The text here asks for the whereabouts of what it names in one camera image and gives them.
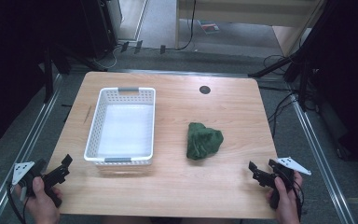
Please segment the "crumpled green fabric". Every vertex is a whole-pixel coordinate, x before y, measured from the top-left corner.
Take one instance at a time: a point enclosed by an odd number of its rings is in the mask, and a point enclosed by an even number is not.
[[[188,125],[186,156],[195,161],[204,159],[219,150],[223,139],[222,132],[191,122]]]

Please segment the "white plastic basket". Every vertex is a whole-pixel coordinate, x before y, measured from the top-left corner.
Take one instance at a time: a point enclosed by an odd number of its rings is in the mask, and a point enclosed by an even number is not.
[[[149,165],[153,156],[156,91],[101,89],[84,159],[96,165]]]

